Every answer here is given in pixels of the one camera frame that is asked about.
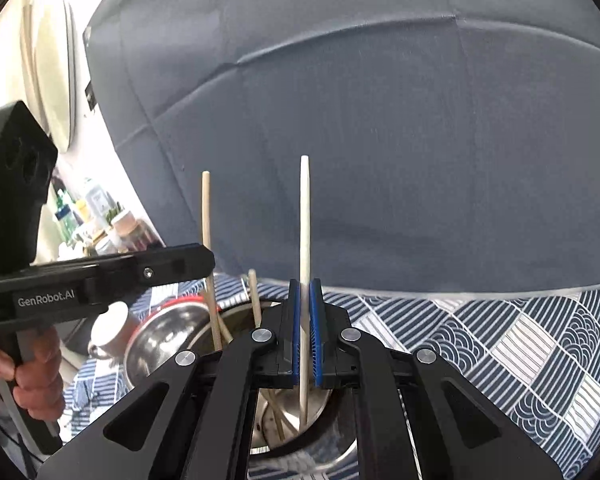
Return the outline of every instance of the cable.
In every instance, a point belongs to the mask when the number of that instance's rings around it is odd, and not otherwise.
[[[35,458],[41,464],[45,463],[44,460],[42,460],[41,458],[39,458],[35,454],[33,454],[29,450],[29,448],[24,445],[24,443],[22,443],[22,445],[20,445],[20,443],[17,440],[15,440],[9,433],[7,433],[7,431],[1,425],[0,425],[0,433],[2,433],[6,438],[11,440],[11,442],[13,442],[16,446],[18,446],[20,448],[20,450],[26,451],[27,453],[29,453],[29,455],[31,455],[32,458]]]
[[[33,465],[31,461],[31,457],[29,454],[25,453],[27,447],[24,445],[24,439],[21,434],[18,434],[18,443],[20,444],[20,452],[22,453],[22,461],[24,462],[24,469],[27,471],[27,478],[29,480],[36,480],[38,476],[38,472],[36,471],[36,467]]]

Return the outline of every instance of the gray fabric cover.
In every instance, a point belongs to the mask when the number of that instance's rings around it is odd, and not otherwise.
[[[591,0],[103,0],[88,61],[168,244],[237,274],[414,292],[600,283]]]

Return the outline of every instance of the metal screw cap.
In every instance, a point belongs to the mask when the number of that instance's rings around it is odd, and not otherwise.
[[[180,366],[189,366],[196,360],[196,355],[191,350],[183,350],[176,355],[176,364]]]
[[[416,353],[416,359],[423,364],[430,365],[436,360],[436,354],[428,348],[421,348]]]
[[[271,339],[272,336],[273,334],[268,328],[259,328],[254,330],[253,334],[251,334],[251,338],[258,343],[265,343]]]
[[[357,341],[360,339],[360,337],[362,337],[362,334],[357,328],[346,328],[340,332],[340,336],[344,339],[344,341]]]

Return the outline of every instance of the jar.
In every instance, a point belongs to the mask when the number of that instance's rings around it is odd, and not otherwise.
[[[124,210],[117,215],[111,221],[111,225],[129,251],[145,251],[159,243],[149,226],[137,220],[129,210]]]
[[[104,254],[118,254],[118,249],[114,245],[111,238],[105,236],[96,245],[96,252],[103,256]]]

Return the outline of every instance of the bottle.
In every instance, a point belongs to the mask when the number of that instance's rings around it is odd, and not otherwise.
[[[64,203],[62,202],[62,190],[56,193],[56,211],[60,211]]]
[[[62,208],[56,212],[56,218],[58,219],[62,238],[64,238],[67,245],[72,246],[74,244],[74,231],[78,228],[78,224],[75,221],[74,214],[71,212],[69,206],[62,206]]]
[[[84,201],[89,206],[89,211],[94,217],[96,224],[101,229],[107,228],[106,215],[116,204],[113,202],[109,193],[94,180],[87,180],[84,190]]]
[[[85,199],[81,198],[78,202],[75,203],[75,208],[78,210],[78,214],[82,218],[82,221],[87,223],[91,220],[91,213],[89,212],[89,206],[87,206],[87,202]]]
[[[63,191],[60,190],[58,191],[58,210],[62,209],[63,206],[69,206],[69,209],[71,209],[71,213],[74,216],[74,220],[76,221],[76,223],[81,226],[84,221],[82,220],[82,217],[80,216],[80,213],[78,212],[78,208],[75,206],[74,201],[71,198],[71,195],[69,195],[69,193],[67,191]]]

